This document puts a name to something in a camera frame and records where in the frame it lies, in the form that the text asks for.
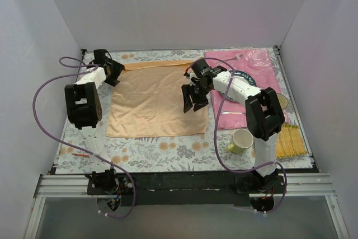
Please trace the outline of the orange satin napkin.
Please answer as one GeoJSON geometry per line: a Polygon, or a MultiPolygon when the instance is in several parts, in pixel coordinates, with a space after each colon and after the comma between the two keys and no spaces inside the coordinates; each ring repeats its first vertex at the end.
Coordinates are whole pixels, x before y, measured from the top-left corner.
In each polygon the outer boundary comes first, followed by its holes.
{"type": "Polygon", "coordinates": [[[183,111],[189,60],[129,63],[112,89],[107,137],[175,137],[205,133],[208,109],[183,111]]]}

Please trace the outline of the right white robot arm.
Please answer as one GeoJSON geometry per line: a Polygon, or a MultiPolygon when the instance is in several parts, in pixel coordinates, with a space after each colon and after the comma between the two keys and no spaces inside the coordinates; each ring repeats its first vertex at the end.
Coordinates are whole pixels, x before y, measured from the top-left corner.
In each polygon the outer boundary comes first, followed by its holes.
{"type": "Polygon", "coordinates": [[[198,111],[208,105],[207,95],[211,91],[223,92],[243,105],[247,130],[255,145],[255,164],[248,170],[225,169],[236,175],[239,193],[265,193],[278,182],[278,169],[282,167],[276,160],[276,145],[285,117],[277,93],[271,87],[261,89],[243,82],[225,61],[217,67],[209,66],[207,61],[194,61],[183,74],[189,80],[181,87],[183,111],[198,111]]]}

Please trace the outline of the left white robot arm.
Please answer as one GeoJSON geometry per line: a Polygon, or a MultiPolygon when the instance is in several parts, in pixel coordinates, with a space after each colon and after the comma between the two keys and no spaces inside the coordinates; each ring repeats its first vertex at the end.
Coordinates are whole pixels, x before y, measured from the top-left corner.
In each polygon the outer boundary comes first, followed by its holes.
{"type": "Polygon", "coordinates": [[[114,168],[108,163],[105,150],[105,131],[102,125],[102,106],[98,88],[107,83],[116,86],[124,65],[114,61],[105,49],[93,51],[93,67],[89,68],[79,81],[64,88],[67,116],[70,123],[84,139],[85,149],[92,162],[92,170],[86,177],[92,181],[92,187],[106,194],[119,190],[119,181],[114,168]]]}

